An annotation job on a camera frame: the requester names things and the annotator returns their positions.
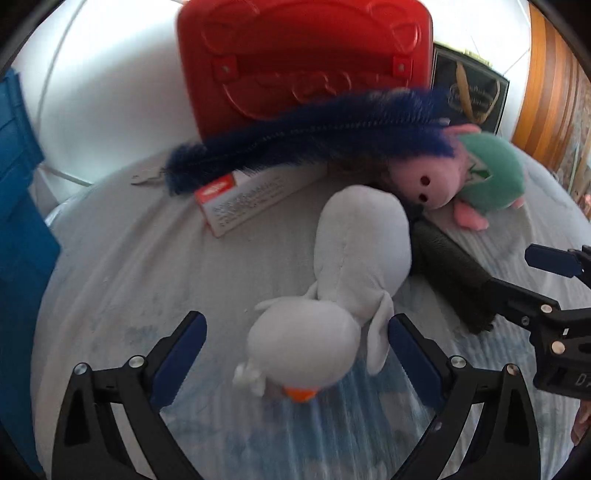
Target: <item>orange beak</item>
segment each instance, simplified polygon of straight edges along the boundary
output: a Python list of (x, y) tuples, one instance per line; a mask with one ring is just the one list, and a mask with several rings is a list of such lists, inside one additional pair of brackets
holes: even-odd
[(301, 390), (299, 388), (283, 387), (285, 394), (296, 403), (305, 403), (312, 400), (318, 393), (318, 390)]

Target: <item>red suitcase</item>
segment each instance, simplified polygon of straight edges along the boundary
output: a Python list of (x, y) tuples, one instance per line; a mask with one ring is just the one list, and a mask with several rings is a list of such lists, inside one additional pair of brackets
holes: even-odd
[(313, 98), (431, 82), (418, 0), (191, 0), (177, 29), (204, 139)]

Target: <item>white box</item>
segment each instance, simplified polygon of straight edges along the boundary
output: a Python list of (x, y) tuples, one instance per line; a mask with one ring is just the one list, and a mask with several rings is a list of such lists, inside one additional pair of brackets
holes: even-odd
[(221, 237), (326, 175), (326, 162), (282, 165), (254, 174), (236, 170), (197, 190), (195, 198), (214, 236)]

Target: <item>human hand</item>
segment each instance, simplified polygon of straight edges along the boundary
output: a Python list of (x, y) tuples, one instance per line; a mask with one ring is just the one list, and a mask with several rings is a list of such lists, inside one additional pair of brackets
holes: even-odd
[(574, 418), (573, 429), (570, 432), (570, 438), (576, 445), (579, 444), (587, 430), (591, 426), (591, 401), (581, 400), (581, 406)]

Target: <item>blue fuzzy brush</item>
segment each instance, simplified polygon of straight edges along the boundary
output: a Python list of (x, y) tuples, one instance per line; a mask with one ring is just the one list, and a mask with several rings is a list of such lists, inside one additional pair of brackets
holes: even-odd
[(234, 170), (359, 158), (381, 162), (418, 155), (453, 156), (436, 117), (441, 95), (388, 90), (311, 103), (270, 120), (182, 145), (170, 157), (170, 192), (191, 193)]

